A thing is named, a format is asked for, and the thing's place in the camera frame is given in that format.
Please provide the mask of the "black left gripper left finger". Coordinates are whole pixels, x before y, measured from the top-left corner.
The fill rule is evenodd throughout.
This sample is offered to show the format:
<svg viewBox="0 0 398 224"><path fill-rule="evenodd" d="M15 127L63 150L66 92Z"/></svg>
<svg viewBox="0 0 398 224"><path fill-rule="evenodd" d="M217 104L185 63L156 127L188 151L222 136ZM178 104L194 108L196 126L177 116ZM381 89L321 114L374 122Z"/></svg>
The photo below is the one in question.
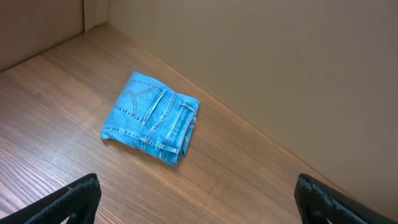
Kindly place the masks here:
<svg viewBox="0 0 398 224"><path fill-rule="evenodd" d="M90 173L2 218L1 223L93 224L100 199L100 182Z"/></svg>

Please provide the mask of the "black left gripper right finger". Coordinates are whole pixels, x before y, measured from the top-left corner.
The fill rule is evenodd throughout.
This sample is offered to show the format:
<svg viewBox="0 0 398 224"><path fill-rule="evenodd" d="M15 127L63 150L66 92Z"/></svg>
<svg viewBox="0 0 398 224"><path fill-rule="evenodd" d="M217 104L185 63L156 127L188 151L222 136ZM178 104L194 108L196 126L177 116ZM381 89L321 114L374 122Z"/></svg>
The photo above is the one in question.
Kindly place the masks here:
<svg viewBox="0 0 398 224"><path fill-rule="evenodd" d="M298 176L294 197L305 224L397 224L308 174Z"/></svg>

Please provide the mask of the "light blue denim jeans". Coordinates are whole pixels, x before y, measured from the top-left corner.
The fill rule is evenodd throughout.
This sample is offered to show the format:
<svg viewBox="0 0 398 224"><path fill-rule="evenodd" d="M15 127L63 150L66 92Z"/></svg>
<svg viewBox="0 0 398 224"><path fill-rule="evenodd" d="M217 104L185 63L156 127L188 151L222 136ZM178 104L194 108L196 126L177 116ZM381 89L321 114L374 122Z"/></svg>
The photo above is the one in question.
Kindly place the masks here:
<svg viewBox="0 0 398 224"><path fill-rule="evenodd" d="M101 130L101 139L116 140L177 166L186 156L200 101L134 72Z"/></svg>

